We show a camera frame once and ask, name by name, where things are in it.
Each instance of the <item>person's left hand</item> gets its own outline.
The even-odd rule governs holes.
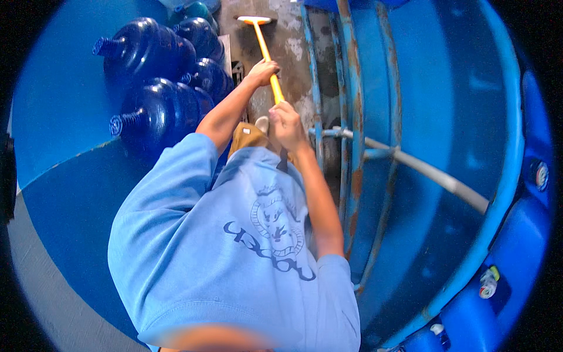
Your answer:
[[[276,61],[265,61],[265,59],[262,59],[254,65],[245,79],[254,81],[259,87],[270,84],[270,77],[279,72],[280,66]]]

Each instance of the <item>shirt sleeve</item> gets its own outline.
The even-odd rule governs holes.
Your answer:
[[[162,152],[117,212],[108,265],[130,316],[140,304],[137,298],[157,279],[154,268],[187,212],[209,190],[216,164],[215,144],[205,135],[191,133]]]
[[[317,342],[332,351],[360,349],[360,314],[350,279],[350,265],[342,256],[328,254],[317,261],[319,332]]]

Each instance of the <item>person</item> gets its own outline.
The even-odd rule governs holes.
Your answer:
[[[359,350],[342,227],[300,116],[282,101],[262,131],[239,124],[278,71],[256,64],[195,133],[162,152],[114,219],[111,276],[153,352]]]

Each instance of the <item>yellow handle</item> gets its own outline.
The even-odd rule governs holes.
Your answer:
[[[262,35],[260,26],[256,21],[254,21],[254,29],[256,31],[256,37],[258,38],[258,44],[260,44],[262,56],[264,57],[264,59],[266,59],[266,62],[272,61],[270,52],[268,51],[268,47],[266,46],[266,42],[264,41],[264,36]],[[272,85],[272,92],[274,92],[274,101],[276,102],[276,104],[278,104],[282,100],[285,100],[282,94],[282,88],[280,87],[280,82],[278,81],[278,76],[273,74],[272,77],[270,77],[270,84]]]

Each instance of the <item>white pvc pipe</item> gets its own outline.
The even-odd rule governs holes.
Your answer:
[[[342,130],[340,126],[335,126],[333,129],[341,130],[342,136],[345,138],[350,139],[353,136],[352,131],[347,129]],[[390,148],[388,145],[375,141],[369,137],[365,138],[365,144],[370,148],[376,149]],[[401,151],[400,149],[394,149],[391,155],[401,164],[407,165],[408,167],[420,172],[448,192],[460,197],[482,215],[485,214],[487,208],[489,207],[489,201],[463,182],[451,175],[448,175],[444,171]]]

